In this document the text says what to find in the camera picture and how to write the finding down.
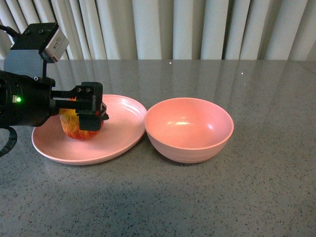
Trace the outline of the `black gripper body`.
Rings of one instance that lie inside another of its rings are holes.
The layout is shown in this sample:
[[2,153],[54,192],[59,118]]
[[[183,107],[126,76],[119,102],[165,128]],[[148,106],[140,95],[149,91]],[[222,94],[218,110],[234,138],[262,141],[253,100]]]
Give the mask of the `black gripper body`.
[[41,126],[51,116],[55,80],[0,72],[0,127]]

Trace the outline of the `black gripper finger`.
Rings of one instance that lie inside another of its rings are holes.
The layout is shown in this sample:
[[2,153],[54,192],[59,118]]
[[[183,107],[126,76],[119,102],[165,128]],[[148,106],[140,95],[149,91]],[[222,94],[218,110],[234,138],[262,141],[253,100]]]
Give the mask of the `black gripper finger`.
[[51,92],[52,98],[77,99],[91,103],[102,102],[103,85],[100,82],[82,82],[76,85],[72,90]]
[[75,110],[80,130],[100,130],[103,121],[109,119],[101,98],[51,99],[50,108],[55,114],[61,114],[62,109]]

